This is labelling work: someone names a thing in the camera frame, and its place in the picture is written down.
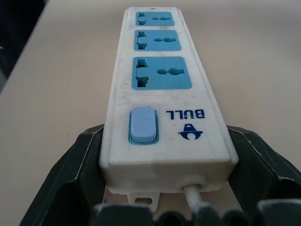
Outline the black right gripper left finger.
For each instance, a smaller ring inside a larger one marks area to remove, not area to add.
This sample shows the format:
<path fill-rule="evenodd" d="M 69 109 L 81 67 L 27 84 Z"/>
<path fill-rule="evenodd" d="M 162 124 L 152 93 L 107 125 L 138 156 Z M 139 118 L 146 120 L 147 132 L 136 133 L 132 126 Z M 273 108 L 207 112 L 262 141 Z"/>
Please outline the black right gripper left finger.
<path fill-rule="evenodd" d="M 20 225 L 88 225 L 106 187 L 99 167 L 103 129 L 101 124 L 79 134 L 50 170 Z"/>

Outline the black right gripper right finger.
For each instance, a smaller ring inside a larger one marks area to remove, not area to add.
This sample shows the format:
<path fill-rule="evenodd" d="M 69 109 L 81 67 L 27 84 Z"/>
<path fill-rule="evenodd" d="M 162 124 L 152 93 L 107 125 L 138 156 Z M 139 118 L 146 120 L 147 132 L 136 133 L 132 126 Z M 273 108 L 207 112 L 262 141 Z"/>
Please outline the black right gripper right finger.
<path fill-rule="evenodd" d="M 253 226 L 301 224 L 301 173 L 257 133 L 228 126 L 239 161 L 229 185 Z"/>

